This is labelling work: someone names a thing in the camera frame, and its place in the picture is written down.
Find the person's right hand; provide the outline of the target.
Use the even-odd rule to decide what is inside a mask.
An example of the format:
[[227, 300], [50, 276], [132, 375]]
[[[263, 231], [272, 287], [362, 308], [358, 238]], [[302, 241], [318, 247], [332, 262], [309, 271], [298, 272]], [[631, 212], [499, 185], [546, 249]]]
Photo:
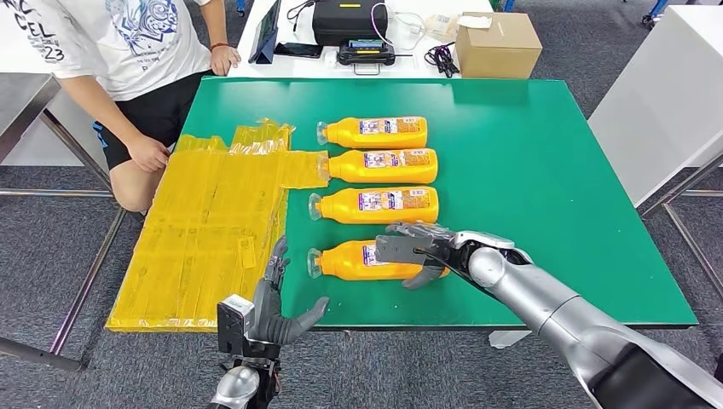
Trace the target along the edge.
[[166, 146], [146, 135], [134, 136], [125, 145], [132, 160], [148, 172], [163, 169], [170, 157]]

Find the person's left hand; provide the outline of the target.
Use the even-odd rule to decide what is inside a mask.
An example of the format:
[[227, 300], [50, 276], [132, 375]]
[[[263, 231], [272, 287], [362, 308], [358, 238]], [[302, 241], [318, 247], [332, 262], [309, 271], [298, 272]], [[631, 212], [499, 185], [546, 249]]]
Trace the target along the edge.
[[227, 76], [230, 69], [240, 62], [238, 51], [227, 43], [216, 43], [211, 46], [211, 70], [217, 76]]

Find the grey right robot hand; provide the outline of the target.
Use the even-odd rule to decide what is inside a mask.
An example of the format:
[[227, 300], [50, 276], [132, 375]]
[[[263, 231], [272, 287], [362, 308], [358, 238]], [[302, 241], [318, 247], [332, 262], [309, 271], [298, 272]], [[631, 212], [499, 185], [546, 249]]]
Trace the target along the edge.
[[421, 267], [412, 278], [403, 280], [404, 288], [418, 290], [454, 272], [449, 264], [454, 233], [448, 229], [436, 224], [395, 222], [385, 231], [375, 239], [376, 259]]

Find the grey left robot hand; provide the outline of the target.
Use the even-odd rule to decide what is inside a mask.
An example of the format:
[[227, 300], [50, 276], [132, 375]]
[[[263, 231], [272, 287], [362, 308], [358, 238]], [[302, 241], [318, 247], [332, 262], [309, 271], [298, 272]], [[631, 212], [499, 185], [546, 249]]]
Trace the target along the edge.
[[263, 277], [258, 281], [253, 296], [255, 320], [248, 336], [253, 341], [287, 345], [315, 326], [325, 315], [329, 297], [320, 297], [307, 312], [294, 318], [281, 313], [281, 284], [290, 259], [286, 236], [275, 242]]

